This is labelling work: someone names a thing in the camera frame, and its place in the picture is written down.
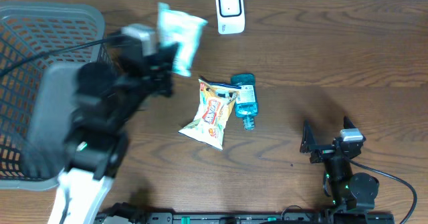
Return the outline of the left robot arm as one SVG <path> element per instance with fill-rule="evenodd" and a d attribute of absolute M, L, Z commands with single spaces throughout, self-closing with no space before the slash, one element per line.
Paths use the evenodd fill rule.
<path fill-rule="evenodd" d="M 150 95 L 172 94 L 172 68 L 179 45 L 145 55 L 128 47 L 120 70 L 103 62 L 79 68 L 71 128 L 64 139 L 66 164 L 49 223 L 93 223 L 129 146 L 124 125 Z"/>

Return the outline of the teal mouthwash bottle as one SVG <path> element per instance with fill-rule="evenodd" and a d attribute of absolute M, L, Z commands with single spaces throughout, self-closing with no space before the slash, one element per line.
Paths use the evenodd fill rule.
<path fill-rule="evenodd" d="M 235 115 L 243 120 L 243 128 L 255 128 L 254 118 L 258 115 L 258 102 L 255 93 L 255 76 L 237 74 L 231 77 L 231 84 L 240 87 L 235 103 Z"/>

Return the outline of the yellow snack bag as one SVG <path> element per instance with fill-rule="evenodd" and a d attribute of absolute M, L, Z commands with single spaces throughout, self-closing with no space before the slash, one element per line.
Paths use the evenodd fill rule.
<path fill-rule="evenodd" d="M 192 122 L 179 130 L 196 141 L 223 150 L 227 121 L 238 97 L 238 86 L 199 78 L 199 107 Z"/>

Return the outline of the light green wipes packet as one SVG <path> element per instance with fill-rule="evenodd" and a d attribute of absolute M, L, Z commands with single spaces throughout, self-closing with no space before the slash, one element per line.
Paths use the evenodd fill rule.
<path fill-rule="evenodd" d="M 160 45 L 179 45 L 173 62 L 173 73 L 191 77 L 193 58 L 207 24 L 205 19 L 172 10 L 166 3 L 158 3 L 157 30 Z"/>

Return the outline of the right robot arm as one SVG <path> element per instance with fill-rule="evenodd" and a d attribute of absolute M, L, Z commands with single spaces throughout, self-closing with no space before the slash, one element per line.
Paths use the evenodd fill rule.
<path fill-rule="evenodd" d="M 301 153 L 310 154 L 310 162 L 325 167 L 323 189 L 333 198 L 333 207 L 325 210 L 327 223 L 368 223 L 368 212 L 375 207 L 379 181 L 366 173 L 354 173 L 352 158 L 361 154 L 366 138 L 344 117 L 343 129 L 331 144 L 318 144 L 309 122 L 304 121 Z"/>

